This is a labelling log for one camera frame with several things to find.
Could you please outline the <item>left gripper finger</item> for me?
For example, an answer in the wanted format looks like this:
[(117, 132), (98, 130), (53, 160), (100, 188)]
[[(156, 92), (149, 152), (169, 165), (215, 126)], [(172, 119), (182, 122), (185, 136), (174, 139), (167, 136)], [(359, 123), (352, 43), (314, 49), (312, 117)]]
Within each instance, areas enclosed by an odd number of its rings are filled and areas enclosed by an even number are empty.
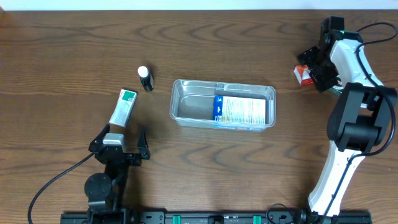
[(149, 145), (146, 139), (146, 128), (141, 129), (141, 133), (137, 142), (137, 148), (140, 155), (149, 155)]
[(110, 125), (106, 124), (105, 127), (102, 129), (102, 131), (97, 135), (97, 137), (94, 138), (93, 140), (93, 145), (100, 145), (103, 143), (103, 139), (106, 134), (108, 134), (110, 131)]

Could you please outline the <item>red white medicine box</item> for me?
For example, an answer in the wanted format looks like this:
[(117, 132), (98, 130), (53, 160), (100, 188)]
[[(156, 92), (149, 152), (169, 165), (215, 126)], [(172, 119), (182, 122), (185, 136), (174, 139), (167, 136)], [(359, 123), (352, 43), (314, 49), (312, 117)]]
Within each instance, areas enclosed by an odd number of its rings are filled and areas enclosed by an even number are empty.
[(313, 84), (313, 80), (310, 77), (310, 69), (306, 65), (296, 65), (294, 74), (300, 86)]

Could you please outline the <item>blue fever patch box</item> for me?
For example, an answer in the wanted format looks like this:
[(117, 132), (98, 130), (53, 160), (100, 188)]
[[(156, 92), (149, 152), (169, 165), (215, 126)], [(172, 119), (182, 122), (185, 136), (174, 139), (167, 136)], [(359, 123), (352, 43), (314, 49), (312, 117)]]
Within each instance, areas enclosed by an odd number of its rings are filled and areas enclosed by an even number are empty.
[(214, 97), (212, 118), (226, 124), (265, 126), (267, 124), (267, 101), (235, 96)]

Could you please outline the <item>dark green square box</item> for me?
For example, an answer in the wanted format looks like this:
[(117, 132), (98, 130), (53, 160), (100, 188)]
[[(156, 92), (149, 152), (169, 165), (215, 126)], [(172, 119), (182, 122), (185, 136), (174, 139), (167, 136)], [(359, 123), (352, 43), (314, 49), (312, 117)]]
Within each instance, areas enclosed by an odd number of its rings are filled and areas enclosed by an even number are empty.
[(343, 92), (344, 87), (342, 85), (335, 85), (328, 89), (331, 93), (336, 96), (340, 96)]

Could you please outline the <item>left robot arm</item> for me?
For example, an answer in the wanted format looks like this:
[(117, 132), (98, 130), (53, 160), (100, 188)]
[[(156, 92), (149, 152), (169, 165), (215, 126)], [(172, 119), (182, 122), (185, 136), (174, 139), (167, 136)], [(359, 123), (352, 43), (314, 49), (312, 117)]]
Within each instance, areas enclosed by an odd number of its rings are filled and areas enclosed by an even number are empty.
[(88, 223), (127, 223), (130, 211), (121, 206), (129, 168), (140, 166), (150, 159), (146, 130), (141, 129), (137, 142), (137, 153), (124, 150), (124, 135), (110, 133), (110, 125), (92, 140), (89, 151), (97, 161), (105, 165), (104, 172), (91, 175), (85, 182), (88, 197)]

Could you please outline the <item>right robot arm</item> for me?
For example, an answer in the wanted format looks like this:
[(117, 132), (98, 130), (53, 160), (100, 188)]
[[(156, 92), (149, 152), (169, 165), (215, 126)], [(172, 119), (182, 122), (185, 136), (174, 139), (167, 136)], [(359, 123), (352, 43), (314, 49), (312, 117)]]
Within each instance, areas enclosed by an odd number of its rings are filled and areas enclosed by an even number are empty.
[(308, 196), (304, 223), (370, 223), (369, 213), (341, 212), (348, 184), (366, 157), (383, 152), (396, 131), (397, 91), (373, 73), (365, 56), (367, 42), (359, 31), (345, 29), (342, 17), (321, 24), (320, 40), (297, 58), (308, 67), (319, 92), (342, 84), (327, 124), (330, 149), (322, 174)]

